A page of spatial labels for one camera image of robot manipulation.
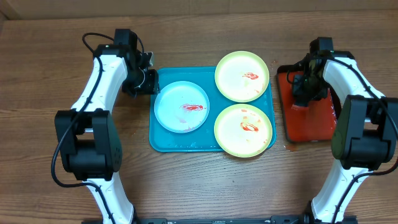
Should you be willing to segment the light blue plate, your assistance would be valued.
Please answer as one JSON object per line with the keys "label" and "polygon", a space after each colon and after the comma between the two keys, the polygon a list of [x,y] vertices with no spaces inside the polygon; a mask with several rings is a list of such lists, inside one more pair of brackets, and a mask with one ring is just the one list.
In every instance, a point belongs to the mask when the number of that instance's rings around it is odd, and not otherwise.
{"label": "light blue plate", "polygon": [[210,112],[210,100],[197,84],[173,82],[161,89],[155,98],[154,114],[166,130],[188,133],[199,128]]}

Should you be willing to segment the red sponge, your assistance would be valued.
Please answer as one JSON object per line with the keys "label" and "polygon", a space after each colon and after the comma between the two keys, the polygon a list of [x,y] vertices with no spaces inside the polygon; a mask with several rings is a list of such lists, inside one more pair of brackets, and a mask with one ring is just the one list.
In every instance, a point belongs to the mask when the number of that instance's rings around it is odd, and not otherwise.
{"label": "red sponge", "polygon": [[306,111],[306,110],[309,109],[309,107],[307,107],[307,106],[298,106],[298,105],[293,104],[291,106],[291,109],[295,110],[295,111]]}

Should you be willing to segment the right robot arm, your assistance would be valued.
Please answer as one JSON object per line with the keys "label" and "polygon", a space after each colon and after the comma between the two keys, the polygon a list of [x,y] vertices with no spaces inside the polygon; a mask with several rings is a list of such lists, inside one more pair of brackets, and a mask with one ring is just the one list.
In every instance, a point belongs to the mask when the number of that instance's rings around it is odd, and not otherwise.
{"label": "right robot arm", "polygon": [[342,109],[331,138],[335,158],[321,191],[311,201],[311,223],[346,223],[345,209],[369,176],[386,175],[397,169],[379,171],[389,162],[397,142],[397,98],[376,90],[359,71],[349,51],[337,51],[330,37],[310,43],[310,51],[294,65],[303,71],[290,81],[296,106],[334,93]]}

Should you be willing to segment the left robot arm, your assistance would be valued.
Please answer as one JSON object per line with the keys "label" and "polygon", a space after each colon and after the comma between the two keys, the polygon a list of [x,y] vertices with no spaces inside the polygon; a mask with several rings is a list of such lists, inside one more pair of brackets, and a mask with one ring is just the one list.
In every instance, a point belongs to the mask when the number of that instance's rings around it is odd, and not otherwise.
{"label": "left robot arm", "polygon": [[139,223],[119,175],[123,149],[112,112],[120,91],[157,94],[159,75],[152,67],[154,54],[132,30],[116,29],[110,41],[89,49],[93,69],[85,89],[69,110],[55,115],[58,144],[50,172],[63,188],[87,187],[102,223]]}

